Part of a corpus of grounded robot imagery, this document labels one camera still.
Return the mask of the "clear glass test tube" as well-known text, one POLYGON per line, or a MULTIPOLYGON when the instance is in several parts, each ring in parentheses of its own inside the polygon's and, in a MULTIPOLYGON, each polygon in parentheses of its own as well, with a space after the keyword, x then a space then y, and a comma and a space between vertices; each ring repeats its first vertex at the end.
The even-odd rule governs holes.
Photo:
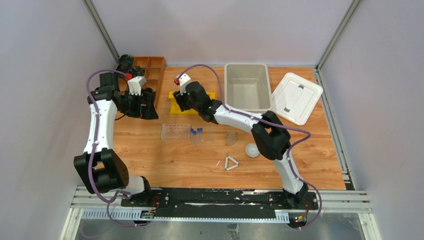
POLYGON ((209 134, 209 143, 212 144, 214 142, 213 131, 209 129, 208 134, 209 134))

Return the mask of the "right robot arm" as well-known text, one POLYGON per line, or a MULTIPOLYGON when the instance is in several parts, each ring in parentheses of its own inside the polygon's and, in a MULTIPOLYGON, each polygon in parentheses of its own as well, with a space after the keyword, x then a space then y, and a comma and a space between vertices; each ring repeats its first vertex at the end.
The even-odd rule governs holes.
POLYGON ((307 183, 293 162, 291 135, 272 111, 249 113, 211 99, 197 81, 175 79, 179 90, 173 93, 181 111, 195 110, 206 122, 227 125, 251 134, 259 153, 275 165, 283 183, 283 197, 292 209, 306 202, 307 183))

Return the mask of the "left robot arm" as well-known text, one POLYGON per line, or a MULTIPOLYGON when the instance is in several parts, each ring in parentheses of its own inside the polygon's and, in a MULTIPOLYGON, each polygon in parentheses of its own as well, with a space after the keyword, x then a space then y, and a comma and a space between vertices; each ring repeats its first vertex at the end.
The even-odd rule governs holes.
POLYGON ((98 70, 85 84, 90 108, 90 126, 81 155, 75 156, 74 168, 90 194, 105 203, 105 193, 116 191, 117 196, 149 206, 154 200, 152 189, 144 176, 129 173, 127 166, 114 151, 114 126, 117 113, 143 120, 157 120, 156 93, 144 76, 118 70, 98 70))

